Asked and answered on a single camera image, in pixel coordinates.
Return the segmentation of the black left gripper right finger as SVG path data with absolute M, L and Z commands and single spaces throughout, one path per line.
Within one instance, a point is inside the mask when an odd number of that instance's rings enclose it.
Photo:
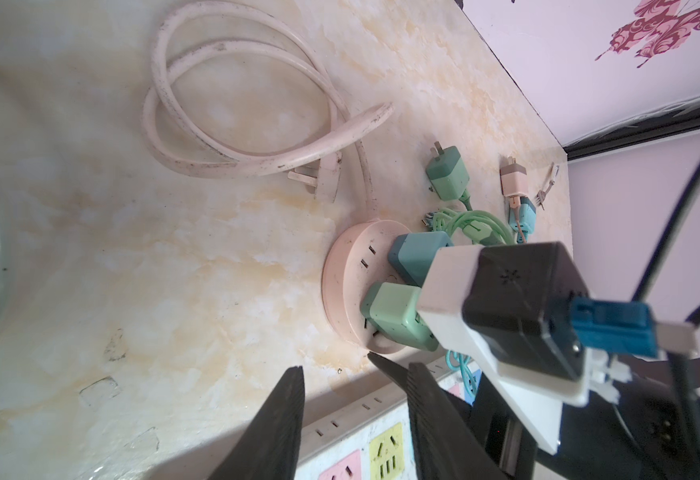
M 422 363 L 412 363 L 406 393 L 419 479 L 504 479 L 486 450 L 491 416 L 442 389 Z

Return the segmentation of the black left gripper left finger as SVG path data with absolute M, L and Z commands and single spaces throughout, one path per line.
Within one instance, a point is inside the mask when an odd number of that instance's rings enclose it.
M 305 407 L 304 371 L 288 368 L 212 479 L 293 479 Z

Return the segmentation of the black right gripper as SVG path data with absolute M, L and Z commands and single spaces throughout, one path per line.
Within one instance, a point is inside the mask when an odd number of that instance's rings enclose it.
M 409 370 L 375 352 L 367 358 L 402 390 L 408 386 Z M 532 479 L 538 446 L 491 381 L 481 372 L 473 378 L 478 387 L 471 403 L 448 392 L 452 405 L 468 430 L 508 479 Z

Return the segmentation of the teal USB charger plug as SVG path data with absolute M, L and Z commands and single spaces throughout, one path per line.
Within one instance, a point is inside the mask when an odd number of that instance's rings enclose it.
M 405 283 L 422 287 L 437 252 L 452 245 L 446 232 L 407 233 L 394 240 L 388 261 Z

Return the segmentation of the light green charger plug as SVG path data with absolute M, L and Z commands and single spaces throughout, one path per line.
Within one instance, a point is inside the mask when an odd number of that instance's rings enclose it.
M 434 144 L 435 154 L 426 167 L 426 175 L 442 201 L 459 201 L 472 211 L 468 190 L 470 175 L 463 157 L 456 146 L 444 148 L 440 142 Z

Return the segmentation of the pink USB charger plug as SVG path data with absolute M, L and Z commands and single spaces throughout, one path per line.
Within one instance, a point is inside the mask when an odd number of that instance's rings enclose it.
M 527 169 L 514 157 L 509 157 L 499 173 L 503 196 L 509 202 L 511 210 L 518 210 L 522 199 L 529 193 Z

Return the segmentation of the green USB charger plug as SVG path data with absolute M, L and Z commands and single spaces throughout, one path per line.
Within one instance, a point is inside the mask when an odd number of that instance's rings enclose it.
M 376 282 L 365 295 L 360 311 L 365 326 L 398 344 L 436 351 L 439 342 L 417 311 L 422 293 L 418 286 Z

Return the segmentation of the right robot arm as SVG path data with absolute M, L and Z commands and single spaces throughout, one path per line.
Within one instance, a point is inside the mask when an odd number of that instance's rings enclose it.
M 545 452 L 482 375 L 473 401 L 438 386 L 424 365 L 369 360 L 407 395 L 420 479 L 529 479 L 537 463 L 567 479 L 700 479 L 700 399 L 635 378 L 618 406 L 564 406 L 561 443 Z

